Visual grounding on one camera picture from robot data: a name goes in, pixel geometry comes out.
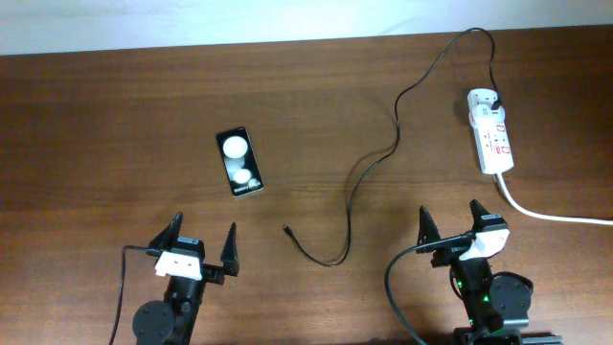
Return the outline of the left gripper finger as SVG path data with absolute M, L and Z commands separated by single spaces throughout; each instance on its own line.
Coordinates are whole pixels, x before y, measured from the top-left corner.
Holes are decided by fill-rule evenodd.
M 238 276 L 237 225 L 234 222 L 230 226 L 226 242 L 221 251 L 220 260 L 225 275 Z
M 162 230 L 153 240 L 148 244 L 148 249 L 151 250 L 169 250 L 171 249 L 179 237 L 183 221 L 183 213 L 178 212 L 171 220 L 169 225 Z

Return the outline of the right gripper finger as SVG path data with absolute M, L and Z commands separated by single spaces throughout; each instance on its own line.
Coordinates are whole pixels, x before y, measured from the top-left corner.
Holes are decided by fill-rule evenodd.
M 419 233 L 417 239 L 417 246 L 419 249 L 417 252 L 432 252 L 435 250 L 432 243 L 438 242 L 441 239 L 441 236 L 439 234 L 438 227 L 424 206 L 420 207 L 419 222 Z
M 471 200 L 469 207 L 473 217 L 472 232 L 481 233 L 508 228 L 508 224 L 502 216 L 490 213 L 478 200 Z

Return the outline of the black smartphone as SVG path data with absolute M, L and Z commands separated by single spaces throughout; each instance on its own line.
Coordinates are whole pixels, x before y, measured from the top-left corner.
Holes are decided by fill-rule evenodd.
M 216 134 L 224 170 L 234 197 L 261 191 L 264 182 L 248 132 L 244 126 Z

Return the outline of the white power strip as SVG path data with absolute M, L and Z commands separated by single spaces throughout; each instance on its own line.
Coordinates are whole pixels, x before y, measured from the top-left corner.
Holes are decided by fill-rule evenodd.
M 486 88 L 472 89 L 467 95 L 468 115 L 471 108 L 486 104 L 494 109 L 499 101 L 496 92 Z M 505 121 L 495 126 L 473 128 L 482 173 L 495 175 L 510 170 L 514 163 Z

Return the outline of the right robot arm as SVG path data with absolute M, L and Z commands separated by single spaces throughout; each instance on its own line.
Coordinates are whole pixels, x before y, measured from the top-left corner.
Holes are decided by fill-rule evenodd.
M 454 290 L 462 300 L 468 328 L 453 332 L 456 344 L 560 344 L 562 337 L 550 333 L 523 334 L 529 326 L 528 311 L 533 282 L 513 272 L 491 271 L 488 260 L 500 253 L 510 230 L 504 218 L 473 199 L 469 203 L 472 228 L 442 238 L 425 207 L 420 207 L 418 252 L 431 253 L 433 267 L 450 268 Z

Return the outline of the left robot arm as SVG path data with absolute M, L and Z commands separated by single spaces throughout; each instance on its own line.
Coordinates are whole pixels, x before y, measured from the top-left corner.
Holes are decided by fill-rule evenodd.
M 177 214 L 146 249 L 156 259 L 155 274 L 168 276 L 161 300 L 144 303 L 134 314 L 132 331 L 137 345 L 188 345 L 208 284 L 223 285 L 239 272 L 237 226 L 230 226 L 220 265 L 205 262 L 203 241 L 179 234 L 183 215 Z

